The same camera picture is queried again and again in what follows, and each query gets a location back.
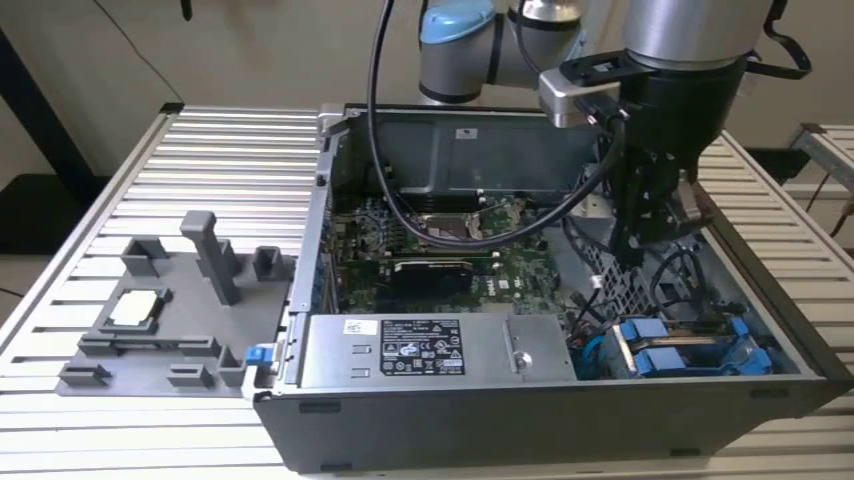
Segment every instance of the metal slat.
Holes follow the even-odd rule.
[[[55,413],[0,414],[0,429],[61,430],[74,428],[122,428],[157,426],[256,425],[260,420],[252,409],[226,410],[139,410]]]
[[[246,410],[242,398],[59,397],[54,393],[0,395],[0,413],[167,410]]]
[[[101,305],[43,305],[31,314],[33,328],[90,327]]]
[[[0,473],[109,468],[153,468],[221,465],[278,465],[272,447],[129,450],[102,452],[10,453],[0,455]]]
[[[791,299],[808,300],[847,300],[854,301],[854,289],[848,282],[780,282],[780,286]]]
[[[256,426],[0,431],[0,454],[250,447],[272,447],[269,436]]]

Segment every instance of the power supply label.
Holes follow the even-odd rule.
[[[464,375],[458,320],[382,320],[384,375]]]

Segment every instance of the wire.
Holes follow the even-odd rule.
[[[700,266],[699,258],[696,257],[696,254],[692,251],[679,249],[673,253],[671,253],[667,256],[667,258],[664,258],[664,261],[657,266],[657,269],[652,274],[652,281],[649,282],[649,289],[651,289],[649,295],[652,297],[652,302],[655,303],[655,308],[664,316],[667,316],[667,312],[665,312],[667,307],[661,305],[661,300],[657,297],[657,284],[661,281],[661,276],[664,275],[664,270],[667,270],[667,266],[671,265],[672,262],[675,262],[676,259],[681,257],[688,257],[688,259],[691,260],[691,264],[693,265],[693,275],[696,276],[697,295],[691,299],[691,301],[701,302],[705,296],[705,275],[703,274],[703,267]]]
[[[600,293],[601,293],[601,288],[596,288],[592,291],[592,294],[589,295],[589,298],[586,299],[586,302],[584,303],[584,306],[581,307],[581,311],[577,312],[577,316],[574,317],[577,320],[584,318],[584,315],[586,314],[586,312],[589,311],[589,308],[592,307],[592,302],[596,301],[596,298],[598,298],[598,294]]]
[[[530,235],[540,230],[542,230],[546,226],[554,223],[560,217],[562,217],[568,211],[580,203],[584,197],[594,190],[598,183],[606,177],[610,169],[616,166],[616,164],[621,161],[622,158],[622,147],[625,144],[625,125],[622,123],[622,118],[614,116],[612,121],[608,122],[613,128],[613,141],[610,143],[610,148],[608,149],[608,153],[601,160],[598,167],[594,172],[584,182],[584,184],[565,197],[560,205],[549,211],[545,215],[537,218],[533,222],[530,222],[522,228],[513,230],[510,232],[501,233],[482,240],[450,240],[446,238],[433,237],[428,233],[424,233],[417,226],[412,224],[409,219],[405,217],[400,209],[400,205],[397,203],[397,196],[392,192],[390,187],[388,186],[388,181],[385,179],[385,175],[382,174],[382,167],[380,162],[380,153],[378,153],[378,141],[377,141],[377,122],[376,122],[376,84],[378,80],[378,64],[382,52],[382,43],[385,39],[385,29],[388,27],[388,19],[390,17],[390,11],[393,9],[394,2],[393,0],[385,0],[382,4],[382,12],[378,20],[378,25],[376,27],[376,35],[373,38],[373,50],[370,52],[370,66],[368,69],[368,101],[366,101],[366,113],[368,113],[368,144],[370,147],[370,157],[373,160],[373,170],[376,172],[376,178],[378,180],[380,188],[382,190],[382,194],[385,195],[385,200],[388,202],[388,207],[400,222],[400,225],[405,228],[405,230],[424,243],[440,247],[440,248],[461,248],[461,249],[480,249],[480,248],[492,248],[500,245],[505,245],[508,243],[514,242],[520,238]]]
[[[805,204],[807,212],[812,208],[812,204],[815,203],[815,199],[817,198],[817,195],[821,193],[821,189],[824,188],[824,184],[827,183],[828,178],[829,178],[829,174],[824,175],[824,178],[821,178],[821,182],[817,184],[817,188],[815,189],[815,192],[812,193],[812,197],[809,198],[809,203]]]
[[[7,288],[0,287],[0,292],[5,293],[7,295],[11,295],[13,297],[23,298],[23,294],[22,293],[17,293],[14,290],[9,290]]]
[[[521,60],[528,65],[528,68],[538,75],[542,73],[542,69],[538,68],[530,55],[528,54],[528,49],[524,48],[524,38],[521,37],[521,19],[524,18],[521,12],[524,11],[524,4],[526,0],[518,0],[518,8],[516,8],[516,21],[513,22],[513,31],[516,33],[516,45],[518,46],[518,53],[521,54]]]
[[[424,15],[426,15],[429,0],[421,0],[421,8],[417,14],[417,49],[421,49],[421,30],[424,29]]]
[[[832,231],[829,232],[829,238],[833,238],[839,234],[839,232],[841,231],[841,227],[844,227],[844,222],[847,221],[847,219],[848,219],[848,215],[847,213],[843,213],[839,216],[839,220],[836,220],[836,224],[832,227]]]
[[[118,30],[118,33],[121,34],[121,36],[123,37],[123,39],[127,42],[127,45],[130,45],[130,48],[133,49],[133,53],[135,53],[135,56],[138,57],[138,59],[145,62],[145,65],[147,65],[147,68],[150,68],[150,71],[154,72],[154,75],[157,75],[157,77],[159,77],[159,80],[162,80],[162,83],[165,84],[165,86],[169,88],[169,90],[171,90],[171,93],[174,94],[174,97],[177,97],[177,100],[181,103],[183,102],[183,97],[181,97],[179,93],[177,93],[177,90],[174,90],[174,87],[171,87],[171,84],[169,83],[169,81],[165,79],[165,77],[162,76],[162,74],[159,73],[159,70],[157,70],[154,68],[154,66],[150,64],[150,62],[147,61],[147,59],[145,58],[145,56],[142,55],[142,53],[138,51],[138,48],[135,48],[135,44],[133,43],[133,40],[130,40],[130,37],[127,36],[127,34],[125,33],[123,29],[121,28],[121,25],[118,25],[118,22],[115,22],[115,19],[113,18],[113,16],[109,14],[109,12],[106,11],[106,9],[103,8],[103,6],[101,5],[98,0],[91,0],[91,3],[94,3],[94,5],[97,6],[97,8],[101,10],[101,12],[103,12],[103,15],[106,16],[106,18],[109,19],[110,23],[113,24],[113,26],[115,27],[115,30]]]

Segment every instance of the metal mesh panel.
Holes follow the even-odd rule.
[[[584,245],[582,252],[602,276],[600,300],[606,303],[600,308],[601,313],[617,317],[649,310],[653,305],[640,269],[624,270],[613,256],[592,245]]]

